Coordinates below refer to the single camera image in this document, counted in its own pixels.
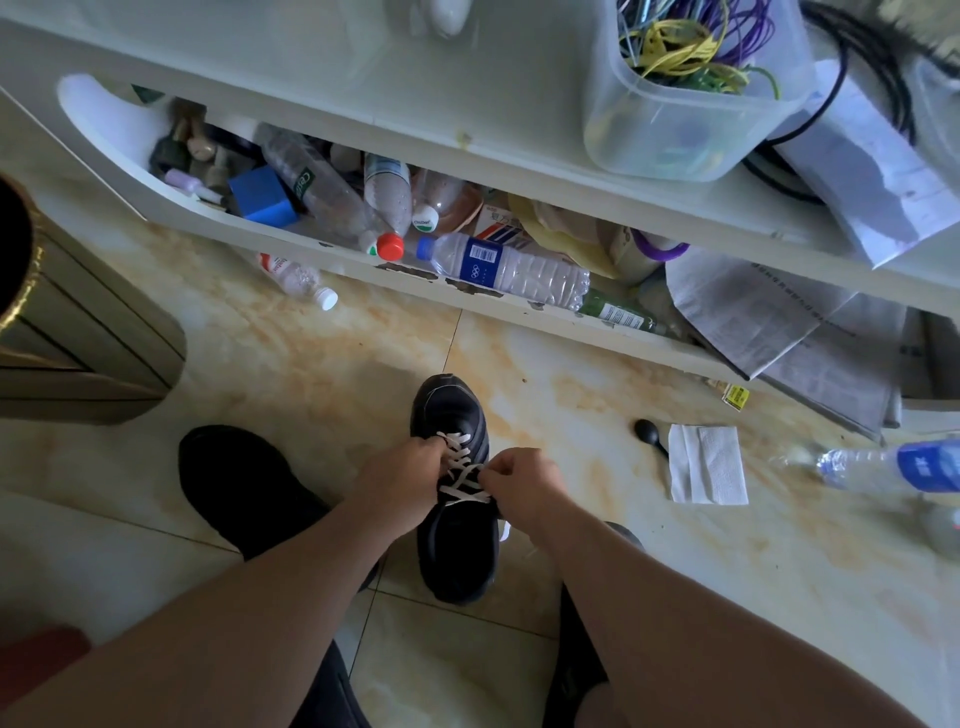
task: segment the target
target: plastic spoon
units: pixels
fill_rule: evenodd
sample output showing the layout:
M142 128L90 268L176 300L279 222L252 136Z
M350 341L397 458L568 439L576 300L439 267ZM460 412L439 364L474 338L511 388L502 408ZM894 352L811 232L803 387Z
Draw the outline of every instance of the plastic spoon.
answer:
M656 425L649 420L637 420L634 423L634 434L640 442L652 445L663 453L663 457L667 459L667 462L670 461L670 453L667 452L660 443L660 431Z

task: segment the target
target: forearm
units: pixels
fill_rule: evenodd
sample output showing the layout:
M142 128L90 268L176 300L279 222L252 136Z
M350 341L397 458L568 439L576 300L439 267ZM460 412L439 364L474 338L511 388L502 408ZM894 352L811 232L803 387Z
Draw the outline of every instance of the forearm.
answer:
M828 655L634 548L565 497L543 518L633 725L920 726Z
M5 715L20 726L285 728L349 603L396 535L347 501L175 600Z

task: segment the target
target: tissue paper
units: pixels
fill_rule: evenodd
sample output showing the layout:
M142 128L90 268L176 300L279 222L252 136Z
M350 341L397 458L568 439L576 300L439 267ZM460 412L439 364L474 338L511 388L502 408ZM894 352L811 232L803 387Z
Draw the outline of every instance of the tissue paper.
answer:
M747 505L736 427L670 426L670 497L678 503Z

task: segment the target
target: white shoelace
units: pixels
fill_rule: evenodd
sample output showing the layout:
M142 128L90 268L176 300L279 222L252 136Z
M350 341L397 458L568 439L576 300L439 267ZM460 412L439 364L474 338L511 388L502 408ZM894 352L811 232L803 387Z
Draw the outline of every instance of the white shoelace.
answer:
M446 441L446 457L449 464L447 474L451 474L454 470L460 471L460 474L454 479L453 485L442 485L439 488L441 493L446 493L448 496L456 498L456 500L450 501L447 505L453 505L454 503L465 500L489 503L491 495L486 491L479 490L476 493L468 493L467 491L461 490L461 486L463 485L469 485L471 488L480 487L476 483L467 481L468 475L483 469L483 463L470 462L470 448L464 447L464 445L470 441L471 435L465 435L460 432L438 432L437 435ZM508 536L510 536L510 524L504 521L500 541L506 541Z

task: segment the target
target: red bottle cap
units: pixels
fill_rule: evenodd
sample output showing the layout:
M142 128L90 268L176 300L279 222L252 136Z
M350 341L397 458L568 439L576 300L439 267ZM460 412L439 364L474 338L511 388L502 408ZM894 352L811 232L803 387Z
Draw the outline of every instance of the red bottle cap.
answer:
M395 232L384 232L376 239L376 254L384 260L400 260L403 257L403 238Z

